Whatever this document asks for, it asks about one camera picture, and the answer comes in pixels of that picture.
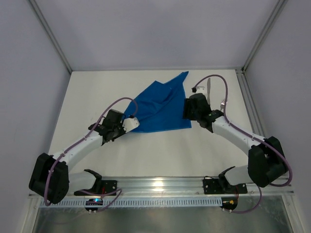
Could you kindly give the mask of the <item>blue cloth napkin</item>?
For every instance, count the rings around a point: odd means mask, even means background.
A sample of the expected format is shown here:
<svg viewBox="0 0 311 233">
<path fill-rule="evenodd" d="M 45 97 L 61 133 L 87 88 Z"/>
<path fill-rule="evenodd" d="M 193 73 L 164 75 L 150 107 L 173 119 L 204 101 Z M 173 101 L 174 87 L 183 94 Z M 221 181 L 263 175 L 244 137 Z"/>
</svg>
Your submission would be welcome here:
<svg viewBox="0 0 311 233">
<path fill-rule="evenodd" d="M 137 111 L 135 117 L 139 126 L 136 133 L 155 133 L 191 128 L 191 122 L 183 118 L 184 100 L 186 98 L 183 86 L 188 72 L 181 72 L 166 83 L 152 82 L 131 102 L 124 114 L 129 117 Z"/>
</svg>

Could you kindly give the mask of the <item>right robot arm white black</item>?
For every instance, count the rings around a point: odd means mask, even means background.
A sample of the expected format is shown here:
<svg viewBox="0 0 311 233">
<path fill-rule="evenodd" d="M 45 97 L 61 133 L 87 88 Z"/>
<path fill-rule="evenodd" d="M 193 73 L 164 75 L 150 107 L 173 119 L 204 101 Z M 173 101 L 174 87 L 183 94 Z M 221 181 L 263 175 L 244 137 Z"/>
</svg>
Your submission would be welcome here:
<svg viewBox="0 0 311 233">
<path fill-rule="evenodd" d="M 224 192 L 246 183 L 264 188 L 289 172 L 277 138 L 264 138 L 233 127 L 223 112 L 211 110 L 204 94 L 194 94 L 184 100 L 183 118 L 196 121 L 200 127 L 223 137 L 247 155 L 247 165 L 232 166 L 219 174 L 218 182 Z"/>
</svg>

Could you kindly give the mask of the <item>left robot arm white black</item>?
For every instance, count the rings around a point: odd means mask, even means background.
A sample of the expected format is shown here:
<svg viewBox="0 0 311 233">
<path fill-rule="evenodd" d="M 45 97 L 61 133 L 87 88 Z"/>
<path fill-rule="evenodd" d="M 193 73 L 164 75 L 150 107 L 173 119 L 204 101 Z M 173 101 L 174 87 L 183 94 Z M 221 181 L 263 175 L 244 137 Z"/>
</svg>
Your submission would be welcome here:
<svg viewBox="0 0 311 233">
<path fill-rule="evenodd" d="M 44 199 L 44 204 L 59 203 L 68 193 L 101 195 L 102 176 L 90 169 L 70 174 L 70 170 L 95 149 L 124 135 L 124 114 L 109 110 L 107 116 L 92 124 L 89 132 L 55 155 L 38 156 L 30 178 L 29 189 Z"/>
</svg>

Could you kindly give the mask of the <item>silver fork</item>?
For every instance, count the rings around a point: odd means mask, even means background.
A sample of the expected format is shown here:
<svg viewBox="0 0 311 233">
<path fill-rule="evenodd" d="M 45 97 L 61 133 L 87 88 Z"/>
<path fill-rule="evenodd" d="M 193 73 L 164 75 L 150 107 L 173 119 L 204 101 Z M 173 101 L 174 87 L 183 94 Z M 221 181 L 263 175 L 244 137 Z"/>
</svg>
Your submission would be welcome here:
<svg viewBox="0 0 311 233">
<path fill-rule="evenodd" d="M 224 109 L 224 107 L 225 107 L 225 100 L 222 100 L 222 102 L 221 102 L 221 104 L 220 104 L 220 108 L 221 108 L 221 109 Z"/>
</svg>

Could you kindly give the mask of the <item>silver table knife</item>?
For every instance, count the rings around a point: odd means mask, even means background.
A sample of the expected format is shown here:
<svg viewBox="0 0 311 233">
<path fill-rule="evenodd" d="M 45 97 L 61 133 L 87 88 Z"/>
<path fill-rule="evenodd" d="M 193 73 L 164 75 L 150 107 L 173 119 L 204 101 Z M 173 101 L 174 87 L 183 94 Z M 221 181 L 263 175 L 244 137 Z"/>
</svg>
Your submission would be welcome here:
<svg viewBox="0 0 311 233">
<path fill-rule="evenodd" d="M 207 79 L 207 102 L 209 105 L 211 104 L 210 93 L 211 93 L 211 80 L 210 80 L 210 78 L 208 78 Z"/>
</svg>

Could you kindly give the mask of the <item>left black connector box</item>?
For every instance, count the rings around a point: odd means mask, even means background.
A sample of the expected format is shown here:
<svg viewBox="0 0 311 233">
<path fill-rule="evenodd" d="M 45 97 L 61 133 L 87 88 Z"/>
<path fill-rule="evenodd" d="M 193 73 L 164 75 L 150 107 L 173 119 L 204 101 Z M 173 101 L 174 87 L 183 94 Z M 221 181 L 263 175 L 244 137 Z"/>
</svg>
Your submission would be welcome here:
<svg viewBox="0 0 311 233">
<path fill-rule="evenodd" d="M 85 209 L 88 212 L 96 212 L 102 207 L 103 207 L 103 200 L 101 198 L 89 199 L 85 203 Z"/>
</svg>

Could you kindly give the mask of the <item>black connector box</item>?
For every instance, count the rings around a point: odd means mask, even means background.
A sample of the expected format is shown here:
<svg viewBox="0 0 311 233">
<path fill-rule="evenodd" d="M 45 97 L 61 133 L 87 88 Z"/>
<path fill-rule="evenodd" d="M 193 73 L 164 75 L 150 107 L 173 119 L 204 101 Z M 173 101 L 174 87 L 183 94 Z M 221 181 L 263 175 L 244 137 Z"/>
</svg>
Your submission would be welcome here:
<svg viewBox="0 0 311 233">
<path fill-rule="evenodd" d="M 221 209 L 222 211 L 229 211 L 229 212 L 232 212 L 236 209 L 238 205 L 238 201 L 237 200 L 225 200 L 225 199 L 222 199 L 222 205 L 221 205 Z"/>
<path fill-rule="evenodd" d="M 101 198 L 89 199 L 85 203 L 85 209 L 88 212 L 96 212 L 102 207 L 103 207 L 103 200 Z"/>
</svg>

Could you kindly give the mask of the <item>right black connector box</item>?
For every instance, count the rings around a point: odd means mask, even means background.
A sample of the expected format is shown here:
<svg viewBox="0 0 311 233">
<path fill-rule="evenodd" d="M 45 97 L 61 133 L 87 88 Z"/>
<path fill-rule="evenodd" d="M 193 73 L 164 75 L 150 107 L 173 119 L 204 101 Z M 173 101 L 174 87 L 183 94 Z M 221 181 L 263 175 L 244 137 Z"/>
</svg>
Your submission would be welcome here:
<svg viewBox="0 0 311 233">
<path fill-rule="evenodd" d="M 222 211 L 229 211 L 229 212 L 232 212 L 236 209 L 238 205 L 238 201 L 237 200 L 225 200 L 225 199 L 222 199 L 222 205 L 221 205 L 221 209 Z"/>
</svg>

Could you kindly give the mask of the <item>right aluminium side rail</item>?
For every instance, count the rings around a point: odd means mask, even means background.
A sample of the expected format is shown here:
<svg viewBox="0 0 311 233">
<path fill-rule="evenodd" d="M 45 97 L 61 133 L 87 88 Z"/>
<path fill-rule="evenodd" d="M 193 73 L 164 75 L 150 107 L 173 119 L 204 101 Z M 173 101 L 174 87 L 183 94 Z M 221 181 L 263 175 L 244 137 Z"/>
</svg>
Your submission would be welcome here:
<svg viewBox="0 0 311 233">
<path fill-rule="evenodd" d="M 261 136 L 267 137 L 267 133 L 264 130 L 263 124 L 260 120 L 258 110 L 256 108 L 246 75 L 244 70 L 240 67 L 235 69 L 237 80 L 240 86 L 248 118 L 252 131 Z"/>
</svg>

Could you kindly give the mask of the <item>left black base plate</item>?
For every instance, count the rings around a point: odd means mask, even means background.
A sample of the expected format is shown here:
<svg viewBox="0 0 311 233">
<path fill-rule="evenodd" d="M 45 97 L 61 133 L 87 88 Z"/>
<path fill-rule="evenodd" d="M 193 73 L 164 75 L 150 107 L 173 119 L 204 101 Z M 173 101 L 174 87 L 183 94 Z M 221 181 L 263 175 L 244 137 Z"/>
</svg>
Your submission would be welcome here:
<svg viewBox="0 0 311 233">
<path fill-rule="evenodd" d="M 91 189 L 75 191 L 75 196 L 115 196 L 117 192 L 117 180 L 101 180 L 96 182 Z"/>
</svg>

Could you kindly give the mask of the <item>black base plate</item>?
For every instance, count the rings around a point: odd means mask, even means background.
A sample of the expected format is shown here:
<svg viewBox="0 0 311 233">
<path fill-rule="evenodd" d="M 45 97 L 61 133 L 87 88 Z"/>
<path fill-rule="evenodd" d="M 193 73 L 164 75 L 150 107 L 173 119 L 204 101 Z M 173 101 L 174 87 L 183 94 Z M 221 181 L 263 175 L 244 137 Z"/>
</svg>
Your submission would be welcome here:
<svg viewBox="0 0 311 233">
<path fill-rule="evenodd" d="M 230 185 L 219 178 L 205 176 L 202 180 L 204 194 L 247 194 L 246 184 Z"/>
<path fill-rule="evenodd" d="M 117 192 L 117 180 L 101 180 L 96 182 L 91 189 L 75 191 L 75 196 L 115 196 Z"/>
</svg>

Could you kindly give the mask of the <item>aluminium front rail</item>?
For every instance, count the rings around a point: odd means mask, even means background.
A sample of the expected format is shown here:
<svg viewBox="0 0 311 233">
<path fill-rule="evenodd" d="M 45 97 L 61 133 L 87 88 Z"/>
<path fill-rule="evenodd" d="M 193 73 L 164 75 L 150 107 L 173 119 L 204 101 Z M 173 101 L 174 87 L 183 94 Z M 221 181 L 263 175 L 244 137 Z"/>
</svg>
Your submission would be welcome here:
<svg viewBox="0 0 311 233">
<path fill-rule="evenodd" d="M 102 180 L 117 180 L 118 188 L 125 196 L 230 196 L 234 194 L 204 194 L 204 177 L 103 177 Z M 253 183 L 246 183 L 247 194 L 256 195 L 259 189 Z"/>
</svg>

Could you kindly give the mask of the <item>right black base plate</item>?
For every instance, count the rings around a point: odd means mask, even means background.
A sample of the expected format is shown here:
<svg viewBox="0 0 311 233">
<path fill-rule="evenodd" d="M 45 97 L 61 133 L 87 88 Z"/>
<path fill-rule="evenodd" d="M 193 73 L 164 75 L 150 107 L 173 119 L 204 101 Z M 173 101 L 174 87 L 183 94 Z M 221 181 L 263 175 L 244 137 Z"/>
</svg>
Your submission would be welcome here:
<svg viewBox="0 0 311 233">
<path fill-rule="evenodd" d="M 204 194 L 247 194 L 246 184 L 230 185 L 219 178 L 205 176 L 202 180 Z"/>
</svg>

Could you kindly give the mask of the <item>right aluminium frame post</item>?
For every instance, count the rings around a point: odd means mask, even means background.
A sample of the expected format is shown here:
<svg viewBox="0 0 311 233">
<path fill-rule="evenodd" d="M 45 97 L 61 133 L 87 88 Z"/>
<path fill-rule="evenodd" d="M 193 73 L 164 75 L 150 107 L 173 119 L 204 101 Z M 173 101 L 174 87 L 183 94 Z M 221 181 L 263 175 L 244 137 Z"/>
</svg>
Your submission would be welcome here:
<svg viewBox="0 0 311 233">
<path fill-rule="evenodd" d="M 269 35 L 271 29 L 273 28 L 274 24 L 276 23 L 277 19 L 279 18 L 280 14 L 282 13 L 284 7 L 287 4 L 287 0 L 278 0 L 273 7 L 271 13 L 269 14 L 263 28 L 261 29 L 253 47 L 248 54 L 244 65 L 242 66 L 242 72 L 245 73 L 252 63 L 253 59 L 257 55 L 258 51 L 260 50 L 261 46 L 263 45 L 265 39 Z"/>
</svg>

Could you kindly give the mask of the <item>aluminium frame post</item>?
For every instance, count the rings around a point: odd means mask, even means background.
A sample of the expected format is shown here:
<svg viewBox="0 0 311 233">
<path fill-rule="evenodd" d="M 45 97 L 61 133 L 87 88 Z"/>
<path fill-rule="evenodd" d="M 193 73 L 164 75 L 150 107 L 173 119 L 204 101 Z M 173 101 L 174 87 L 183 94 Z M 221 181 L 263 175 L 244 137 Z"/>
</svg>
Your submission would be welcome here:
<svg viewBox="0 0 311 233">
<path fill-rule="evenodd" d="M 274 24 L 276 23 L 277 19 L 279 18 L 280 14 L 282 13 L 284 7 L 287 4 L 287 0 L 278 0 L 273 7 L 271 13 L 269 14 L 263 28 L 261 29 L 253 47 L 248 54 L 244 65 L 242 66 L 242 72 L 245 73 L 252 63 L 253 59 L 257 55 L 258 51 L 260 50 L 261 46 L 263 45 L 265 39 L 269 35 L 271 29 L 273 28 Z"/>
<path fill-rule="evenodd" d="M 44 32 L 46 33 L 49 41 L 51 42 L 52 46 L 54 47 L 56 53 L 58 54 L 61 62 L 66 67 L 66 70 L 69 74 L 72 74 L 73 70 L 71 68 L 71 65 L 68 62 L 68 59 L 66 58 L 58 40 L 56 39 L 48 21 L 46 20 L 42 10 L 40 9 L 37 1 L 35 0 L 27 0 L 29 6 L 31 7 L 35 17 L 37 18 L 39 24 L 42 26 Z"/>
</svg>

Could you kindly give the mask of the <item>left aluminium frame post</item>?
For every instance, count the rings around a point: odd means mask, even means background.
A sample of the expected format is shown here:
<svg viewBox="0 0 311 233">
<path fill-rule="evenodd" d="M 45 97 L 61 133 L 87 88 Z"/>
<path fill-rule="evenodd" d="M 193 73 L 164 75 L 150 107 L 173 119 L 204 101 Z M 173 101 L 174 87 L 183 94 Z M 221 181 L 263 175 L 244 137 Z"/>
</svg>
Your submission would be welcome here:
<svg viewBox="0 0 311 233">
<path fill-rule="evenodd" d="M 61 62 L 66 67 L 66 70 L 69 74 L 72 74 L 73 70 L 71 68 L 71 65 L 68 62 L 68 59 L 66 58 L 58 40 L 56 39 L 48 21 L 46 20 L 42 10 L 40 9 L 37 1 L 35 0 L 27 0 L 29 6 L 31 7 L 35 17 L 37 18 L 39 24 L 42 26 L 44 32 L 46 33 L 49 41 L 51 42 L 52 46 L 54 47 L 56 53 L 58 54 Z"/>
</svg>

